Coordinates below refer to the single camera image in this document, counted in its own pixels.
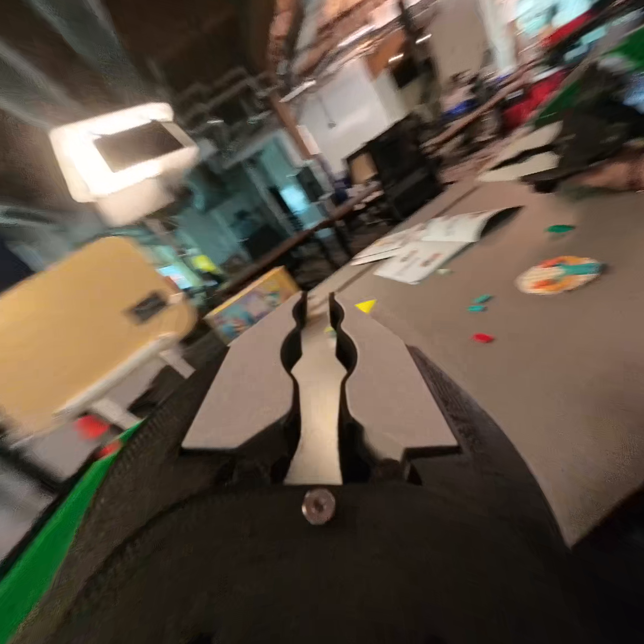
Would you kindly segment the long wooden table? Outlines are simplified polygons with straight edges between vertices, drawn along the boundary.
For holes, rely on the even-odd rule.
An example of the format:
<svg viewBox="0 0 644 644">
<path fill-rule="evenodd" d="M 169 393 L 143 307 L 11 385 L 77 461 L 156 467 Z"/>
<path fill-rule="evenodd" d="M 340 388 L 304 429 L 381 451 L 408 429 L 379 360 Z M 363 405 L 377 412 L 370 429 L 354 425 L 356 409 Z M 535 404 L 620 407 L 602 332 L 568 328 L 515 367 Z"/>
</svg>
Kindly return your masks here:
<svg viewBox="0 0 644 644">
<path fill-rule="evenodd" d="M 369 185 L 363 192 L 351 197 L 342 205 L 334 208 L 326 219 L 319 221 L 310 229 L 303 230 L 295 236 L 288 238 L 286 241 L 282 242 L 262 256 L 259 260 L 246 266 L 246 268 L 238 273 L 233 279 L 224 283 L 218 289 L 218 293 L 221 295 L 229 295 L 234 291 L 243 288 L 244 285 L 247 285 L 252 280 L 259 278 L 265 271 L 274 267 L 282 257 L 310 241 L 316 242 L 327 263 L 332 267 L 337 268 L 337 265 L 332 261 L 332 256 L 328 253 L 326 247 L 323 246 L 321 240 L 318 239 L 318 233 L 322 230 L 331 230 L 341 249 L 350 259 L 352 255 L 350 253 L 349 242 L 342 235 L 340 224 L 353 213 L 354 209 L 359 204 L 365 204 L 373 195 L 379 196 L 382 193 L 382 186 L 379 182 Z"/>
</svg>

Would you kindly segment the green board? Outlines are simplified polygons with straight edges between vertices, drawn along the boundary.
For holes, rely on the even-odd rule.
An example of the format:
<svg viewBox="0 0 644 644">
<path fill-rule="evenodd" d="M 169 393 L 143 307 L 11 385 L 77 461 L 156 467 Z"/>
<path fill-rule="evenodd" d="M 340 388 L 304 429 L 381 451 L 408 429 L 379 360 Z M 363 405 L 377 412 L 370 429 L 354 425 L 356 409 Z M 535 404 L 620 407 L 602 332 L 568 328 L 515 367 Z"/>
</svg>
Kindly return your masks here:
<svg viewBox="0 0 644 644">
<path fill-rule="evenodd" d="M 120 448 L 142 421 L 102 447 L 64 484 L 23 539 L 1 561 L 1 642 L 8 643 L 50 588 L 94 495 Z"/>
</svg>

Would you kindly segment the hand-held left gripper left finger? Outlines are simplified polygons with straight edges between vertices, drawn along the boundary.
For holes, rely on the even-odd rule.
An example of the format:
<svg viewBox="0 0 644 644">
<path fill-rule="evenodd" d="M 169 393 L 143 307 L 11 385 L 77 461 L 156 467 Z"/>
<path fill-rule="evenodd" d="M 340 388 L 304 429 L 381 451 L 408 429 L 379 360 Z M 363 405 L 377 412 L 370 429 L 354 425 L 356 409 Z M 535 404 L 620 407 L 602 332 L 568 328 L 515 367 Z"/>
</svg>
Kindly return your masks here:
<svg viewBox="0 0 644 644">
<path fill-rule="evenodd" d="M 245 331 L 229 350 L 181 443 L 183 451 L 232 457 L 284 482 L 300 443 L 300 388 L 307 294 L 298 292 Z"/>
</svg>

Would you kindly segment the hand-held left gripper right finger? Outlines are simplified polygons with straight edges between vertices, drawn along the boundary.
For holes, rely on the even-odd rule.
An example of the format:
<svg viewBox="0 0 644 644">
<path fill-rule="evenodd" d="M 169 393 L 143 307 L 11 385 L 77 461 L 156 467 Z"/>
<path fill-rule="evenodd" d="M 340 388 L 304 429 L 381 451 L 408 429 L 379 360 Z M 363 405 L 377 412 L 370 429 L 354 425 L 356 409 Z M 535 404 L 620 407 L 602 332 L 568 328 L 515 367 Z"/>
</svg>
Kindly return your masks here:
<svg viewBox="0 0 644 644">
<path fill-rule="evenodd" d="M 343 484 L 376 478 L 388 464 L 411 474 L 413 461 L 459 452 L 459 440 L 410 347 L 391 329 L 329 296 L 340 384 L 337 450 Z"/>
</svg>

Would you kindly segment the black cabinet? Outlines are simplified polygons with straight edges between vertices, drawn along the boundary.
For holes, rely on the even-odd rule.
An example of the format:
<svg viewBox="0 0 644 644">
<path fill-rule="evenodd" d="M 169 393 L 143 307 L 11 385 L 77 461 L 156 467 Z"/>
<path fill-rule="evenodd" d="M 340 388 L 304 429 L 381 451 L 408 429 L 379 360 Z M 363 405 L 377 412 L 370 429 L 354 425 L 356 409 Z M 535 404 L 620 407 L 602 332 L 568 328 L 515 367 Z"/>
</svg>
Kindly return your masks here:
<svg viewBox="0 0 644 644">
<path fill-rule="evenodd" d="M 398 120 L 344 159 L 353 186 L 378 183 L 390 217 L 403 221 L 444 190 L 439 166 L 425 153 L 415 114 Z"/>
</svg>

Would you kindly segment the round white lego plate build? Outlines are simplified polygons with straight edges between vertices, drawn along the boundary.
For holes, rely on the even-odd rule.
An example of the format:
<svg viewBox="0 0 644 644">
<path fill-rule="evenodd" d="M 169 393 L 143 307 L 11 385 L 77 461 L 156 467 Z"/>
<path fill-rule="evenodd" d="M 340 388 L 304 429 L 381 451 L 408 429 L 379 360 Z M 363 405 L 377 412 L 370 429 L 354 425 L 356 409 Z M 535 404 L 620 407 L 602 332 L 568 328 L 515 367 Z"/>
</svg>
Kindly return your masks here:
<svg viewBox="0 0 644 644">
<path fill-rule="evenodd" d="M 557 256 L 525 270 L 515 279 L 515 286 L 524 294 L 555 296 L 578 290 L 604 272 L 605 265 L 592 258 Z"/>
</svg>

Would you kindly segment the small instruction leaflet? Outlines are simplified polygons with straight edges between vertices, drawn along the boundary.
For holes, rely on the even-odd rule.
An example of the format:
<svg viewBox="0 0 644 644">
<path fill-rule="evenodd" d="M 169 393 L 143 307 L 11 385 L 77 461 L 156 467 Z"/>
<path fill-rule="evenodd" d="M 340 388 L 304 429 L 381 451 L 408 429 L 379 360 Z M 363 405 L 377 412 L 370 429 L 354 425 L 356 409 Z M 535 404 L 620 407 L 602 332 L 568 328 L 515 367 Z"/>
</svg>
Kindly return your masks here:
<svg viewBox="0 0 644 644">
<path fill-rule="evenodd" d="M 420 223 L 406 230 L 391 232 L 359 251 L 350 260 L 350 265 L 364 265 L 395 257 L 407 244 L 421 239 L 425 228 L 426 225 Z"/>
</svg>

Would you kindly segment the bright light panel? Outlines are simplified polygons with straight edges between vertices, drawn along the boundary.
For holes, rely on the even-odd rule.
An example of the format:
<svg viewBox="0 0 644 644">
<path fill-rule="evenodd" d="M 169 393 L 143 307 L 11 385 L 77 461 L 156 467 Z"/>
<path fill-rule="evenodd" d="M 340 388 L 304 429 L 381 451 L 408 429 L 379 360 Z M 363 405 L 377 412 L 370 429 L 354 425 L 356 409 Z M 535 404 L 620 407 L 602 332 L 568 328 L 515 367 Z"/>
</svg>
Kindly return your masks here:
<svg viewBox="0 0 644 644">
<path fill-rule="evenodd" d="M 166 102 L 148 102 L 53 128 L 53 153 L 71 197 L 97 202 L 194 167 L 200 150 Z"/>
</svg>

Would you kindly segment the wooden chair with white frame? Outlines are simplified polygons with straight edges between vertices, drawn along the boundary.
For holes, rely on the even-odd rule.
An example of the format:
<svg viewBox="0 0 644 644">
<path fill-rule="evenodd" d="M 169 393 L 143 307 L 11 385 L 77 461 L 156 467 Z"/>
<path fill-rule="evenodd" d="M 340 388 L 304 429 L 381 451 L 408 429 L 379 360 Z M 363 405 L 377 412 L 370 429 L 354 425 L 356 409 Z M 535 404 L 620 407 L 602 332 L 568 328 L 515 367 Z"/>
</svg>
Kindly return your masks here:
<svg viewBox="0 0 644 644">
<path fill-rule="evenodd" d="M 1 295 L 1 432 L 11 444 L 93 414 L 127 430 L 139 422 L 109 398 L 162 359 L 195 370 L 181 341 L 197 310 L 142 248 L 105 237 Z"/>
</svg>

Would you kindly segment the colourful lego box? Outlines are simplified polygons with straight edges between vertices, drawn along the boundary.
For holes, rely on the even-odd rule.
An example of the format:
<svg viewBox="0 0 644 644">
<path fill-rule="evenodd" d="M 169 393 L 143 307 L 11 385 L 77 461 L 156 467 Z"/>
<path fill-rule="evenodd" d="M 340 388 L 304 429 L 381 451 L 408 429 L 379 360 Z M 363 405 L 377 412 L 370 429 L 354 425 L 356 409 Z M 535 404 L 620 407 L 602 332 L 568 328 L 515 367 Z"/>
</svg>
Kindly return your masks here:
<svg viewBox="0 0 644 644">
<path fill-rule="evenodd" d="M 229 344 L 300 291 L 286 268 L 277 267 L 207 313 L 204 322 Z"/>
</svg>

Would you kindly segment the open instruction booklet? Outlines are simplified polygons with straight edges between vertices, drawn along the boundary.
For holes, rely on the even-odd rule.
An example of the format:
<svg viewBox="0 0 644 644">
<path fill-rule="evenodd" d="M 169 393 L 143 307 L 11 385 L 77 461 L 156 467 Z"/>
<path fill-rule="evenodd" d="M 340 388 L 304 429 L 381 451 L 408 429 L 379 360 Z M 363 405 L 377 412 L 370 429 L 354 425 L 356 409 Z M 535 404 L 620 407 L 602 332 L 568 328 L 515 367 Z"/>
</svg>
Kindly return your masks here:
<svg viewBox="0 0 644 644">
<path fill-rule="evenodd" d="M 374 276 L 407 285 L 417 285 L 442 269 L 456 255 L 478 243 L 484 235 L 511 219 L 521 205 L 450 214 L 425 223 L 398 253 L 374 270 Z"/>
</svg>

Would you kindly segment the red card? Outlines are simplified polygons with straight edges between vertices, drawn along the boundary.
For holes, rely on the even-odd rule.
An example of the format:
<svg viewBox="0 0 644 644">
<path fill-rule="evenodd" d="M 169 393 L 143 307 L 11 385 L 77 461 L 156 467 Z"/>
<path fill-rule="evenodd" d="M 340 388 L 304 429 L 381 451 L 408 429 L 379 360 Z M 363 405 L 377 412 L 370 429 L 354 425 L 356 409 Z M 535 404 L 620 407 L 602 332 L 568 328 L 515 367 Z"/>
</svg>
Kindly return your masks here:
<svg viewBox="0 0 644 644">
<path fill-rule="evenodd" d="M 92 414 L 79 417 L 73 425 L 78 435 L 85 440 L 98 440 L 110 429 L 109 423 Z"/>
</svg>

